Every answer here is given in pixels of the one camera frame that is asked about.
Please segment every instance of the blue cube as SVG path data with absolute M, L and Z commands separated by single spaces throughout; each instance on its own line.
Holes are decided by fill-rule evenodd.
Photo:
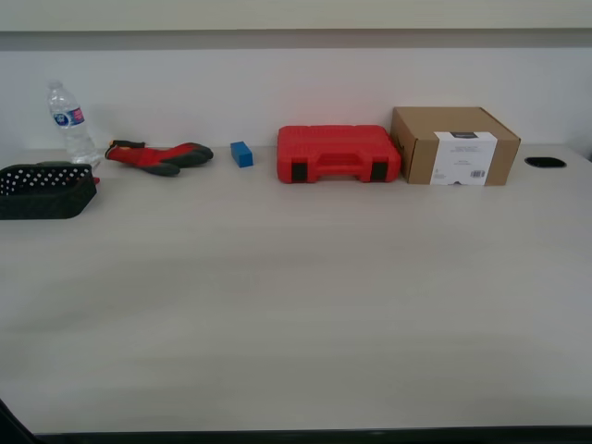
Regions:
M 234 142 L 230 144 L 232 157 L 241 168 L 253 166 L 253 153 L 245 142 Z

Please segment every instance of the plastic bottle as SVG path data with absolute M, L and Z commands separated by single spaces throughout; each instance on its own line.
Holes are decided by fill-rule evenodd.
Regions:
M 49 82 L 47 104 L 49 112 L 64 137 L 64 144 L 75 164 L 96 166 L 101 155 L 89 136 L 80 106 L 70 91 L 59 80 Z

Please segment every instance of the red plastic case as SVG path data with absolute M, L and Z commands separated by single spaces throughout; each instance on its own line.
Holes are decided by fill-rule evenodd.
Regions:
M 277 177 L 286 183 L 352 175 L 362 182 L 391 182 L 401 156 L 378 125 L 284 127 L 277 136 Z

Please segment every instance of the bottle label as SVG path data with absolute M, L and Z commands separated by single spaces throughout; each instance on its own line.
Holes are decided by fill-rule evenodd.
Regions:
M 84 121 L 84 115 L 80 108 L 76 108 L 65 114 L 54 114 L 54 120 L 60 127 L 75 127 Z

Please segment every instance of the perforated basket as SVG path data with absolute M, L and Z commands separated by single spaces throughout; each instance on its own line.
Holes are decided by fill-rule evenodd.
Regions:
M 0 170 L 0 219 L 67 219 L 95 194 L 90 165 L 9 166 Z

